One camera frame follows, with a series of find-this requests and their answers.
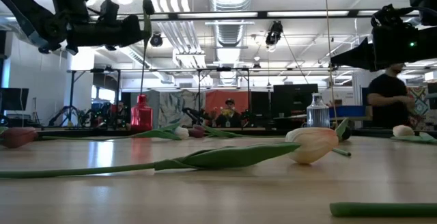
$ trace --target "clear glass vase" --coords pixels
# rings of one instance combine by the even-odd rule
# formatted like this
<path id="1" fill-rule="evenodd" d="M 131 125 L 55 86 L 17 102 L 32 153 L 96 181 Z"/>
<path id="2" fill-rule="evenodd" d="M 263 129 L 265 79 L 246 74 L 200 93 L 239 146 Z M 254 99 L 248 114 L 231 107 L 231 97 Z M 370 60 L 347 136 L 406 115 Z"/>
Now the clear glass vase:
<path id="1" fill-rule="evenodd" d="M 329 107 L 324 104 L 321 94 L 313 94 L 313 102 L 307 107 L 307 126 L 329 128 Z"/>

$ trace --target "tulip stem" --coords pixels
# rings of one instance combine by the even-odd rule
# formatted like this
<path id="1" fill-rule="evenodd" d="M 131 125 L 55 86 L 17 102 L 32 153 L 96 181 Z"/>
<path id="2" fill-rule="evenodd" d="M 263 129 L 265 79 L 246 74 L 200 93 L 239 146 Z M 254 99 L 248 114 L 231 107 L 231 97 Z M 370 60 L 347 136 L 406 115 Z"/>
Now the tulip stem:
<path id="1" fill-rule="evenodd" d="M 347 152 L 347 151 L 342 150 L 342 149 L 339 149 L 339 148 L 334 148 L 333 152 L 336 152 L 336 153 L 343 155 L 343 156 L 351 156 L 352 155 L 352 153 Z"/>

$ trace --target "table surface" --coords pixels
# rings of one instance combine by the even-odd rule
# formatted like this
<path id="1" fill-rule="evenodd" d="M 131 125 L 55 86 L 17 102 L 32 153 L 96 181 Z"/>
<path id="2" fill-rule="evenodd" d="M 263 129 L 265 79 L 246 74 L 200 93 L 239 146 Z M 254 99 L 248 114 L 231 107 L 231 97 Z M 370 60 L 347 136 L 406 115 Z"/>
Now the table surface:
<path id="1" fill-rule="evenodd" d="M 0 170 L 148 163 L 259 139 L 41 141 L 0 149 Z M 132 171 L 104 176 L 0 180 L 2 224 L 437 223 L 437 219 L 338 219 L 336 201 L 437 202 L 437 147 L 352 137 L 312 165 L 287 156 L 221 171 Z"/>

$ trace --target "robotic arm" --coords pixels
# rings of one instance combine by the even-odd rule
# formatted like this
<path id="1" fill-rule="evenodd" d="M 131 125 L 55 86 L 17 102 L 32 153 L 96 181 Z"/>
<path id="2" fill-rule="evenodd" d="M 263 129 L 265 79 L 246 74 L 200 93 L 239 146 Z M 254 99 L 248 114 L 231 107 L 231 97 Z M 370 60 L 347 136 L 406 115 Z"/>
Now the robotic arm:
<path id="1" fill-rule="evenodd" d="M 88 0 L 53 0 L 53 14 L 34 0 L 2 0 L 41 53 L 57 50 L 64 40 L 68 43 L 66 50 L 73 55 L 78 53 L 80 46 L 105 45 L 113 51 L 115 46 L 128 46 L 150 35 L 150 32 L 141 31 L 139 19 L 135 15 L 117 20 L 119 6 L 112 0 L 102 3 L 100 12 L 97 12 L 97 23 L 91 23 L 86 1 Z M 145 1 L 144 4 L 145 14 L 153 14 L 152 2 Z"/>

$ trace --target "window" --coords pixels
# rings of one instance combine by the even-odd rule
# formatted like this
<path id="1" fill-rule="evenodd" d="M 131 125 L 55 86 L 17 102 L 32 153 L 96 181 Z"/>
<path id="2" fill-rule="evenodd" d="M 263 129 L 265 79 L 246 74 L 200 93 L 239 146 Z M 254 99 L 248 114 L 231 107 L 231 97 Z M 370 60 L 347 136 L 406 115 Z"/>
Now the window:
<path id="1" fill-rule="evenodd" d="M 91 98 L 97 98 L 97 87 L 95 85 L 91 88 Z"/>
<path id="2" fill-rule="evenodd" d="M 98 98 L 101 100 L 108 100 L 113 104 L 115 102 L 115 91 L 100 88 L 98 91 Z"/>

